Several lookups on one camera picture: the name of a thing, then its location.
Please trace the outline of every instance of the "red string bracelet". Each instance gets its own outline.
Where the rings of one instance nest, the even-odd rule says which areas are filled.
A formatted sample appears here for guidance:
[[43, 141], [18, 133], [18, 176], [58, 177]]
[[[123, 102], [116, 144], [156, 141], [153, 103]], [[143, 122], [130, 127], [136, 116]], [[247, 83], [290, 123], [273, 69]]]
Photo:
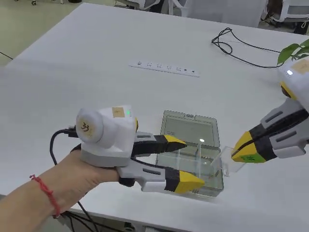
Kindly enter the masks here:
[[41, 178], [36, 177], [35, 175], [30, 176], [31, 180], [35, 180], [40, 184], [41, 190], [48, 196], [48, 199], [50, 203], [53, 205], [53, 207], [56, 210], [56, 214], [54, 215], [55, 218], [58, 218], [60, 216], [60, 207], [57, 204], [57, 201], [55, 200], [53, 196], [53, 191], [49, 190], [48, 187], [42, 182]]

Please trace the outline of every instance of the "white table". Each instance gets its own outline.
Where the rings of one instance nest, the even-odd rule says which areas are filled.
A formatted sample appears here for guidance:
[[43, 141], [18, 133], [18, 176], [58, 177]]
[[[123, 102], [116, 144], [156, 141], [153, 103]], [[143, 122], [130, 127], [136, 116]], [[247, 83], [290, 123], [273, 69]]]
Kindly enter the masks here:
[[[233, 146], [285, 97], [276, 70], [241, 63], [211, 45], [227, 26], [247, 42], [277, 50], [307, 38], [82, 4], [1, 71], [0, 194], [53, 166], [50, 137], [74, 124], [81, 107], [129, 103], [140, 130], [152, 133], [160, 133], [167, 109], [215, 117], [222, 147]], [[276, 64], [277, 54], [231, 44], [235, 55]], [[128, 66], [137, 59], [188, 66], [201, 77]], [[57, 138], [56, 158], [64, 158], [78, 142]], [[305, 231], [308, 164], [308, 155], [248, 164], [226, 181], [216, 199], [143, 193], [138, 186], [110, 183], [81, 202], [93, 215], [182, 231]], [[80, 209], [75, 205], [73, 210]]]

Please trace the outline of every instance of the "black cable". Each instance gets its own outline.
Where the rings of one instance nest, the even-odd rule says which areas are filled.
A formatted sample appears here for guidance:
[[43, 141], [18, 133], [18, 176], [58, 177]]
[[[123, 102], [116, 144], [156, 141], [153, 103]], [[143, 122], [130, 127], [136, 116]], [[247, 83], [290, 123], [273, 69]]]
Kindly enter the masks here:
[[88, 219], [90, 220], [90, 222], [94, 225], [96, 232], [98, 232], [98, 228], [97, 225], [95, 224], [95, 222], [93, 221], [93, 219], [91, 218], [91, 216], [88, 214], [88, 212], [85, 210], [85, 208], [83, 207], [83, 205], [78, 201], [77, 202], [78, 205], [81, 207], [82, 211], [86, 214], [86, 216], [88, 217]]
[[71, 224], [72, 232], [75, 232], [72, 217], [69, 217], [69, 219], [70, 219], [70, 224]]
[[[243, 61], [243, 62], [245, 62], [245, 63], [247, 63], [247, 64], [250, 64], [250, 65], [253, 65], [253, 66], [256, 66], [256, 67], [259, 67], [259, 68], [274, 69], [274, 68], [278, 68], [278, 67], [280, 67], [280, 66], [283, 65], [283, 64], [280, 64], [280, 65], [277, 65], [277, 66], [262, 66], [262, 65], [258, 65], [258, 64], [253, 64], [253, 63], [251, 63], [251, 62], [249, 62], [249, 61], [246, 61], [246, 60], [244, 60], [244, 59], [242, 59], [242, 58], [239, 58], [239, 57], [236, 57], [236, 56], [232, 55], [232, 53], [233, 53], [233, 48], [232, 48], [232, 46], [229, 45], [229, 44], [226, 43], [226, 42], [222, 42], [222, 41], [219, 40], [223, 35], [228, 34], [228, 33], [231, 33], [231, 34], [234, 36], [235, 39], [237, 39], [238, 41], [240, 41], [240, 42], [242, 42], [243, 44], [248, 45], [248, 46], [250, 46], [250, 47], [258, 48], [258, 49], [265, 50], [265, 51], [271, 51], [271, 52], [280, 53], [279, 51], [276, 51], [276, 50], [258, 47], [258, 46], [255, 46], [255, 45], [252, 45], [252, 44], [249, 44], [249, 43], [246, 43], [246, 42], [242, 41], [241, 39], [239, 39], [239, 38], [233, 33], [233, 31], [232, 31], [231, 28], [225, 28], [224, 30], [222, 30], [222, 31], [219, 33], [219, 35], [217, 35], [217, 36], [216, 36], [215, 38], [213, 38], [212, 41], [211, 41], [211, 43], [214, 44], [214, 45], [216, 45], [218, 48], [220, 48], [220, 50], [221, 50], [223, 53], [225, 53], [225, 54], [227, 54], [227, 55], [229, 55], [229, 56], [231, 56], [231, 57], [234, 57], [234, 58], [236, 58], [236, 59], [238, 59], [238, 60], [241, 60], [241, 61]], [[228, 46], [229, 49], [230, 49], [231, 51], [230, 51], [230, 52], [226, 51], [224, 48], [221, 47], [221, 44], [224, 44], [224, 45]]]
[[93, 229], [91, 229], [86, 223], [84, 223], [84, 222], [83, 222], [82, 220], [80, 220], [79, 218], [77, 218], [77, 217], [75, 217], [75, 216], [73, 216], [73, 215], [71, 215], [69, 218], [70, 218], [70, 219], [73, 218], [73, 219], [79, 221], [79, 222], [82, 223], [89, 231], [94, 232]]
[[56, 132], [53, 134], [52, 138], [50, 139], [50, 143], [49, 143], [49, 153], [50, 153], [50, 156], [51, 156], [52, 159], [53, 159], [54, 165], [57, 165], [57, 164], [58, 164], [58, 163], [57, 163], [57, 160], [56, 160], [56, 158], [55, 158], [54, 152], [53, 152], [55, 138], [57, 137], [57, 135], [65, 134], [67, 131], [68, 131], [68, 129], [58, 130], [58, 131], [56, 131]]
[[[57, 160], [56, 160], [56, 158], [55, 158], [55, 155], [54, 155], [54, 152], [53, 152], [54, 141], [55, 141], [55, 138], [56, 138], [58, 135], [60, 135], [60, 134], [68, 134], [69, 136], [74, 137], [75, 134], [76, 134], [76, 132], [75, 132], [75, 129], [63, 129], [63, 130], [58, 130], [58, 131], [56, 131], [56, 132], [53, 134], [53, 136], [52, 136], [52, 138], [51, 138], [51, 140], [50, 140], [50, 144], [49, 144], [49, 153], [50, 153], [50, 155], [51, 155], [51, 157], [52, 157], [53, 162], [54, 162], [55, 165], [57, 165], [58, 162], [57, 162]], [[86, 216], [89, 218], [90, 222], [93, 223], [93, 225], [94, 225], [94, 227], [95, 227], [95, 229], [96, 229], [96, 232], [99, 232], [99, 231], [98, 231], [98, 228], [97, 228], [97, 226], [96, 226], [96, 224], [94, 223], [94, 221], [92, 220], [92, 218], [91, 218], [91, 216], [88, 214], [88, 212], [85, 210], [85, 208], [83, 207], [83, 205], [82, 205], [79, 201], [78, 201], [77, 203], [78, 203], [78, 205], [80, 206], [80, 208], [82, 209], [82, 211], [83, 211], [83, 212], [86, 214]]]
[[9, 59], [13, 59], [12, 57], [10, 57], [10, 56], [8, 56], [8, 55], [4, 54], [4, 53], [3, 53], [3, 52], [1, 52], [1, 51], [0, 51], [0, 53], [1, 53], [2, 55], [6, 56], [6, 57], [7, 57], [7, 58], [9, 58]]
[[[72, 212], [70, 212], [70, 211], [67, 211], [66, 213], [68, 213], [67, 216], [69, 216], [69, 217], [70, 217], [70, 216], [75, 216], [75, 217], [77, 217], [77, 218], [79, 218], [79, 219], [81, 219], [81, 220], [90, 222], [88, 219], [86, 219], [86, 218], [84, 218], [84, 217], [82, 217], [82, 216], [80, 216], [80, 215], [78, 215], [78, 214], [74, 214], [74, 213], [72, 213]], [[101, 226], [101, 227], [103, 227], [103, 228], [106, 228], [106, 229], [115, 231], [115, 232], [123, 232], [123, 231], [121, 231], [121, 230], [118, 230], [118, 229], [115, 229], [115, 228], [113, 228], [113, 227], [109, 227], [109, 226], [103, 225], [103, 224], [98, 223], [98, 222], [95, 222], [95, 224], [98, 225], [98, 226]]]

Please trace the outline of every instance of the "power strip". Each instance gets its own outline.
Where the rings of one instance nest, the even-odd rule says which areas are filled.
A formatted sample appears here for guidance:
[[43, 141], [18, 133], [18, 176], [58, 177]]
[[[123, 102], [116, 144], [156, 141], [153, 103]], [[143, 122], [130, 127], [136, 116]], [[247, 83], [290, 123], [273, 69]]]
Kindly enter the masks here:
[[176, 73], [186, 76], [195, 76], [199, 77], [198, 71], [194, 69], [183, 68], [180, 66], [166, 65], [162, 63], [147, 62], [147, 61], [136, 61], [129, 64], [131, 67], [141, 68], [141, 69], [150, 69], [167, 73]]

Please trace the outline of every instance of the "green plant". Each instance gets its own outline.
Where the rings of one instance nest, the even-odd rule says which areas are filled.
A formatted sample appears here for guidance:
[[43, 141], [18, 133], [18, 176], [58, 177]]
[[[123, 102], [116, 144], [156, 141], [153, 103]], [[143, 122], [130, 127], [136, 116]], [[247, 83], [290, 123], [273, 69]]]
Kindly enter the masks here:
[[307, 56], [309, 56], [309, 39], [301, 44], [294, 43], [284, 48], [278, 56], [278, 64], [284, 63], [290, 57], [292, 60], [297, 60]]

